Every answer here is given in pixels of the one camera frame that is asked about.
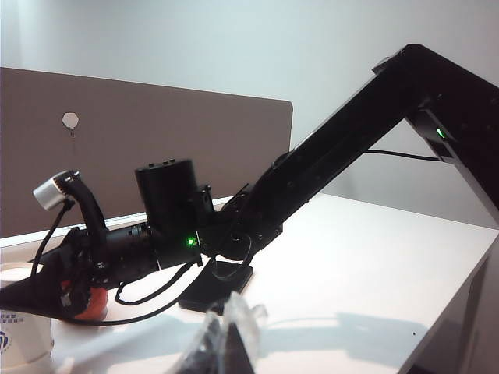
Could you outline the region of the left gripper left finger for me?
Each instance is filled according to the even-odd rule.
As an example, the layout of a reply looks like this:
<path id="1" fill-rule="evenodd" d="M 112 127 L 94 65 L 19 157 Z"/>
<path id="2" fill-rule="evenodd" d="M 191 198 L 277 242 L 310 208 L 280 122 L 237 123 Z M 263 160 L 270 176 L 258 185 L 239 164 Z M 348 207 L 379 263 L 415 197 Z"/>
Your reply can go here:
<path id="1" fill-rule="evenodd" d="M 168 373 L 218 373 L 221 341 L 221 321 L 215 312 L 207 312 L 193 340 Z"/>

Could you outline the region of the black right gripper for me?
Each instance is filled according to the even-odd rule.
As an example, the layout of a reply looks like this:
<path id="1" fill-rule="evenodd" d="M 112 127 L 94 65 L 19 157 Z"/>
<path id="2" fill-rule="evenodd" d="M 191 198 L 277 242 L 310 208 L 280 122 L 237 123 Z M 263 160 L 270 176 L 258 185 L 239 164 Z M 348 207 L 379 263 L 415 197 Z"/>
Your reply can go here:
<path id="1" fill-rule="evenodd" d="M 147 223 L 96 232 L 71 228 L 59 246 L 43 253 L 52 234 L 30 261 L 32 273 L 41 270 L 1 290 L 2 309 L 71 319 L 89 309 L 91 287 L 109 290 L 159 270 Z"/>

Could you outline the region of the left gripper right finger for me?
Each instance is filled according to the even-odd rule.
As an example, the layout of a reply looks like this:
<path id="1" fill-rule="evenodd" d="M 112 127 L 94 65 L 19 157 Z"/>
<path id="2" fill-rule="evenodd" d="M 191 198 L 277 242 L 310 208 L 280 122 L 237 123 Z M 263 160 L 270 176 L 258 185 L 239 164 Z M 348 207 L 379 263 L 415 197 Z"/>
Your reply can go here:
<path id="1" fill-rule="evenodd" d="M 260 329 L 267 321 L 267 309 L 264 305 L 250 308 L 241 294 L 232 291 L 224 307 L 224 328 L 234 326 L 239 333 L 251 367 L 254 369 L 260 352 Z"/>

